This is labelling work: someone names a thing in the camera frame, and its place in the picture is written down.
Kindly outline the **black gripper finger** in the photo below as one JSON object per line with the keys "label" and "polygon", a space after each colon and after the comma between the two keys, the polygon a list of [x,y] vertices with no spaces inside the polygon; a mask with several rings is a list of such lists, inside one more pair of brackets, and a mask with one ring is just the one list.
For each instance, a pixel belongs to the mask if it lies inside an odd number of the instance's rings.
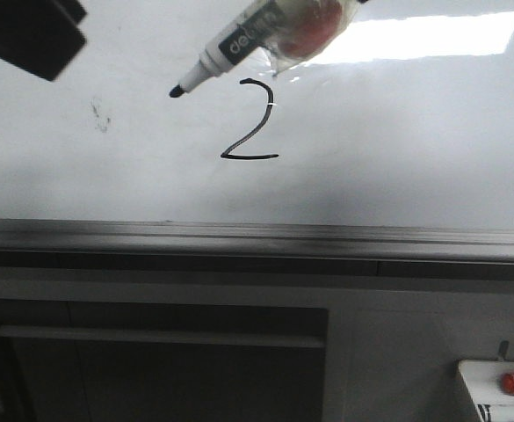
{"label": "black gripper finger", "polygon": [[86,43],[79,1],[0,0],[0,59],[54,81]]}

